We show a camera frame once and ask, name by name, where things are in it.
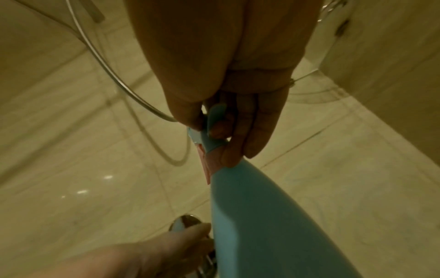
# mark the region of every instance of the skin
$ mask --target skin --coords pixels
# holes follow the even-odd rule
[[[214,249],[210,224],[145,242],[104,247],[26,278],[177,278],[195,271]]]
[[[210,135],[231,138],[225,166],[269,141],[322,0],[125,0],[174,117],[202,129],[201,107],[226,103]]]

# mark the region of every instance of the silver flexible hose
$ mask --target silver flexible hose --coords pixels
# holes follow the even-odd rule
[[[98,50],[95,48],[95,46],[92,44],[90,39],[88,38],[87,34],[85,33],[84,29],[81,26],[81,23],[78,20],[77,14],[75,10],[72,7],[71,1],[66,0],[67,8],[69,9],[70,15],[72,16],[72,20],[75,23],[75,26],[78,29],[79,34],[81,35],[82,42],[87,46],[88,50],[92,52],[92,55],[95,57],[95,59],[98,61],[98,63],[101,65],[101,67],[107,72],[107,74],[110,76],[111,79],[134,101],[136,101],[138,104],[140,104],[142,107],[153,113],[154,115],[170,121],[170,122],[177,122],[176,119],[174,119],[171,116],[168,116],[167,114],[163,113],[162,111],[158,110],[148,102],[146,102],[144,99],[142,99],[139,95],[137,95],[133,90],[129,88],[127,84],[125,84],[121,78],[112,70],[112,68],[107,64],[107,62],[104,60],[104,58],[99,54]]]

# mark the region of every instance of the marble wall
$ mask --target marble wall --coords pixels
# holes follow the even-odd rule
[[[440,2],[360,0],[321,70],[440,164]]]

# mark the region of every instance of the teal plastic bottle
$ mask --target teal plastic bottle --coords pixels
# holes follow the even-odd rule
[[[218,167],[218,157],[211,154],[227,141],[209,138],[208,130],[225,109],[211,108],[204,131],[188,130],[201,148],[211,183],[220,277],[361,277],[317,224],[260,170],[244,159],[234,168]]]

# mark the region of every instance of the person's right hand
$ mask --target person's right hand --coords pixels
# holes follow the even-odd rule
[[[200,130],[202,104],[224,102],[210,131],[231,140],[225,166],[267,144],[286,102],[293,69],[322,0],[126,0],[132,24],[174,117]]]

